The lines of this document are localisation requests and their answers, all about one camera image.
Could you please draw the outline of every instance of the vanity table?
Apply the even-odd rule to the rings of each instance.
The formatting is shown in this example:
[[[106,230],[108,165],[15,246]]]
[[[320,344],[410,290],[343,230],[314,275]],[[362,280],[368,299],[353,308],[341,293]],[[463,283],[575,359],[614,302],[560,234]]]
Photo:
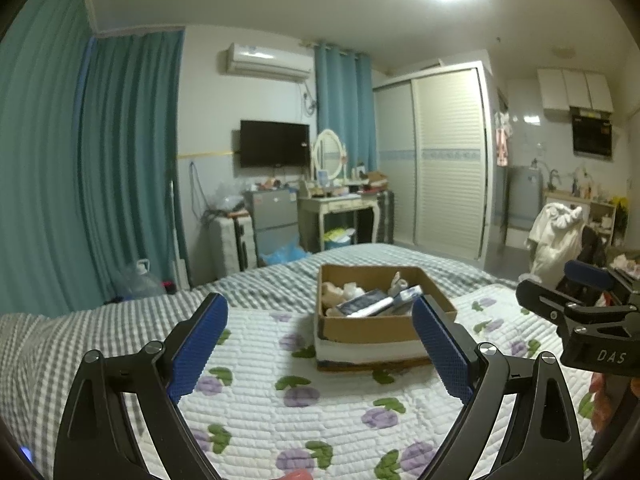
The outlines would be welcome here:
[[[380,225],[380,206],[377,194],[352,193],[343,196],[325,196],[332,191],[334,183],[339,187],[350,184],[346,179],[347,153],[334,131],[324,130],[318,135],[312,149],[311,161],[312,175],[314,174],[319,181],[324,180],[330,184],[328,187],[321,187],[321,183],[318,181],[300,183],[298,208],[303,247],[307,251],[315,248],[313,247],[315,244],[311,243],[315,233],[311,233],[309,229],[311,225],[314,225],[314,222],[305,221],[307,215],[318,216],[319,248],[324,251],[324,217],[331,213],[353,212],[354,226],[356,226],[356,213],[363,209],[373,211],[371,240],[376,240]]]
[[[301,198],[298,200],[298,206],[301,213],[318,215],[318,237],[321,251],[324,251],[324,216],[330,213],[353,212],[355,214],[357,211],[363,209],[371,209],[373,211],[371,239],[376,240],[378,238],[380,207],[378,206],[378,197],[375,194],[348,194],[328,198]]]

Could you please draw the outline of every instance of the wardrobe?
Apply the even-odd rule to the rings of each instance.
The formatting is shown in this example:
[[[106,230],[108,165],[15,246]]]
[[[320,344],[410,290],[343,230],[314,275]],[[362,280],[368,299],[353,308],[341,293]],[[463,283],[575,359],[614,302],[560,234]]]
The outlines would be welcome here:
[[[396,243],[490,272],[504,247],[507,189],[491,75],[479,61],[431,68],[389,79],[374,97]]]

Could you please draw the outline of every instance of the bed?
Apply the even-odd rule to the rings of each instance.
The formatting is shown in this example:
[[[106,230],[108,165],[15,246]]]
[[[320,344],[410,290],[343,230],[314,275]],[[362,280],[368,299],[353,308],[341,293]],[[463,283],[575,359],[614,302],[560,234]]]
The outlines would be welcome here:
[[[277,478],[299,466],[314,478],[416,478],[462,405],[446,394],[433,367],[375,374],[315,370],[310,313],[324,263],[419,266],[453,298],[459,322],[479,340],[495,342],[507,354],[561,351],[554,327],[515,303],[513,282],[453,260],[363,244],[235,274],[174,296],[57,319],[0,317],[0,415],[51,478],[58,425],[82,355],[92,348],[107,356],[136,352],[165,338],[206,294],[219,292],[231,307],[228,331],[196,391],[179,407],[224,478]],[[586,450],[593,436],[588,374],[564,371]],[[166,477],[135,399],[126,402],[150,471]],[[503,403],[478,474],[491,466],[512,402]]]

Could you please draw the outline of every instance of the drawer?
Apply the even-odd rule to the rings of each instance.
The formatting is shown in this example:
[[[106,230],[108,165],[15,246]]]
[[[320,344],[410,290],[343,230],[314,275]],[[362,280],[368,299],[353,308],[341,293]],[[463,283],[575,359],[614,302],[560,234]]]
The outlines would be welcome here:
[[[329,202],[329,212],[354,211],[356,209],[362,209],[364,206],[364,202],[361,199]]]

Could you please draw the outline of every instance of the yellow flowers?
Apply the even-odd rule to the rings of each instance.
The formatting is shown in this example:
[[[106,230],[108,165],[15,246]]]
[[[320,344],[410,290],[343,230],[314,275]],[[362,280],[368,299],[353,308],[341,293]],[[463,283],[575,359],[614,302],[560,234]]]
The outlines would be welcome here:
[[[616,208],[625,209],[629,211],[629,200],[626,196],[615,196],[611,199],[611,203],[616,206]]]

